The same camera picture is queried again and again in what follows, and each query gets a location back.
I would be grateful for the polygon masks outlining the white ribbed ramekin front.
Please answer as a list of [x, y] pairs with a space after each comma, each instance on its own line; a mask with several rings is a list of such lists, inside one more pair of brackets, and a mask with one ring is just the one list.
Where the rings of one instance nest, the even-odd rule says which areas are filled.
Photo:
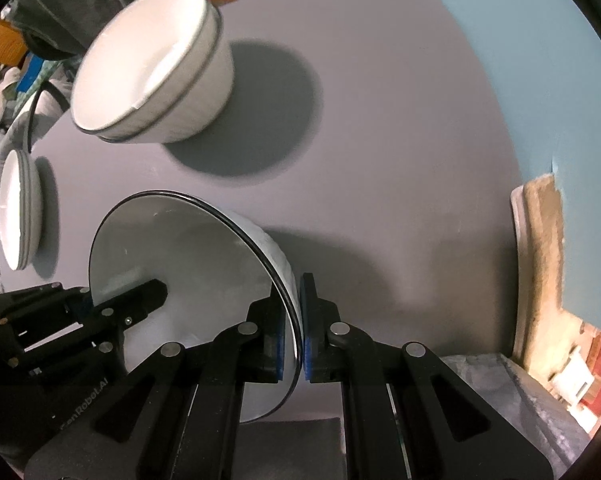
[[176, 143], [222, 112], [234, 63], [209, 0], [134, 0], [84, 55], [70, 112], [83, 133], [110, 143]]

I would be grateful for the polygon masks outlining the white plate black rim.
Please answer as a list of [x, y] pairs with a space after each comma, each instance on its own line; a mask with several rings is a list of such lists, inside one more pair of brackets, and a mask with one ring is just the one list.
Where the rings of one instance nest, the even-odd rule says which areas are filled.
[[297, 280], [284, 252], [259, 226], [199, 198], [146, 191], [118, 203], [96, 231], [89, 259], [95, 304], [151, 280], [165, 303], [127, 330], [124, 356], [134, 370], [165, 342], [206, 344], [245, 321], [250, 305], [277, 292], [284, 308], [282, 378], [245, 387], [241, 419], [274, 413], [293, 393], [302, 367]]

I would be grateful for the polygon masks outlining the beige foam board edge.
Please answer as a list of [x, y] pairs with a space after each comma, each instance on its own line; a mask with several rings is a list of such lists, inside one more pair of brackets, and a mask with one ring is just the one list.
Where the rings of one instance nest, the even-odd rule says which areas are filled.
[[538, 382], [567, 363], [583, 321], [563, 307], [564, 215], [553, 174], [511, 193], [518, 299], [512, 359]]

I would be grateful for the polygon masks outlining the white ribbed ramekin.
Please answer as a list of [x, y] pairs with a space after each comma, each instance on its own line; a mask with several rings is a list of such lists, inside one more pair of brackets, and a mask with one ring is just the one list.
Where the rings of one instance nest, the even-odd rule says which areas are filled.
[[83, 133], [110, 143], [176, 143], [222, 112], [234, 63], [209, 0], [134, 0], [84, 55], [70, 112]]
[[38, 169], [30, 154], [12, 150], [0, 180], [0, 244], [8, 267], [24, 270], [38, 250], [43, 201]]

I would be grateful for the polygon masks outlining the white ribbed ramekin back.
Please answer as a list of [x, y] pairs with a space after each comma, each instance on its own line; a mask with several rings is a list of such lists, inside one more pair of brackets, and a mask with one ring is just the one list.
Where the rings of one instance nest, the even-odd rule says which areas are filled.
[[43, 201], [38, 169], [30, 154], [12, 150], [0, 180], [0, 244], [8, 267], [24, 270], [38, 250]]

